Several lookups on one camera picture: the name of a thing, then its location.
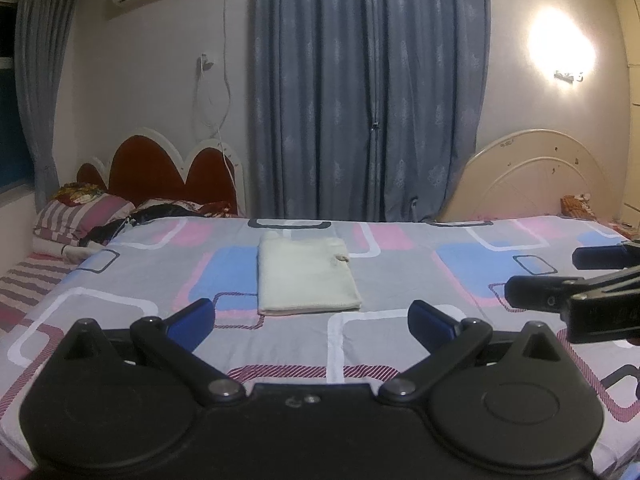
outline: glowing light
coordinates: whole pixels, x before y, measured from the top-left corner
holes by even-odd
[[[538,69],[553,79],[563,74],[589,73],[596,53],[575,23],[557,9],[545,9],[537,16],[529,35],[529,54]]]

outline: curtain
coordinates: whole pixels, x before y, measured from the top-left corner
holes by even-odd
[[[432,218],[475,149],[488,0],[255,0],[268,218]]]
[[[22,130],[34,166],[36,209],[59,187],[53,126],[66,38],[76,0],[18,0],[15,83]]]

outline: headboard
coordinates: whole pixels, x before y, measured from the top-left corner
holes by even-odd
[[[217,140],[207,139],[186,160],[169,140],[150,128],[137,128],[105,166],[98,158],[80,166],[78,182],[96,184],[136,206],[150,198],[197,203],[227,201],[233,213],[244,211],[242,165],[236,154]],[[225,168],[225,156],[236,191]]]
[[[565,195],[590,194],[599,219],[616,214],[609,179],[573,137],[553,130],[525,130],[496,140],[466,165],[438,220],[523,218],[560,214]]]

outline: striped pillow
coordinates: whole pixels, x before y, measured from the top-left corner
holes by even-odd
[[[126,218],[134,209],[131,202],[107,193],[76,206],[52,200],[36,218],[33,234],[45,240],[76,246],[94,227]]]

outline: white cable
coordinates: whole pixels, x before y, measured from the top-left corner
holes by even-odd
[[[229,110],[231,110],[231,86],[229,84],[229,79],[226,73],[226,0],[222,0],[222,39],[223,39],[223,45],[222,45],[222,74],[223,75],[222,77],[225,82],[226,95],[228,97],[226,102],[226,110],[224,115],[222,116],[220,125],[210,123],[204,111],[202,111],[201,115],[202,115],[202,121],[204,122],[205,126],[208,126],[209,128],[212,128],[212,129],[213,128],[216,129],[213,135],[213,138],[218,140],[218,146],[220,148],[220,152],[222,153],[222,159],[225,165],[226,172],[229,174],[229,178],[231,179],[231,184],[234,187],[238,213],[241,216],[245,216],[244,211],[241,209],[240,203],[238,202],[238,188],[236,187],[236,180],[233,174],[231,173],[231,168],[229,168],[229,164],[227,163],[228,159],[226,158],[225,147],[222,141],[222,133],[221,133],[222,126],[225,124],[226,117],[229,115]],[[196,85],[196,100],[198,102],[198,107],[200,107],[200,84],[203,81],[204,81],[204,67],[202,65],[202,57],[200,57],[200,77],[198,78],[198,83]],[[206,87],[207,87],[207,98],[208,98],[209,104],[213,108],[214,104],[211,99],[210,88],[208,85],[206,85]]]

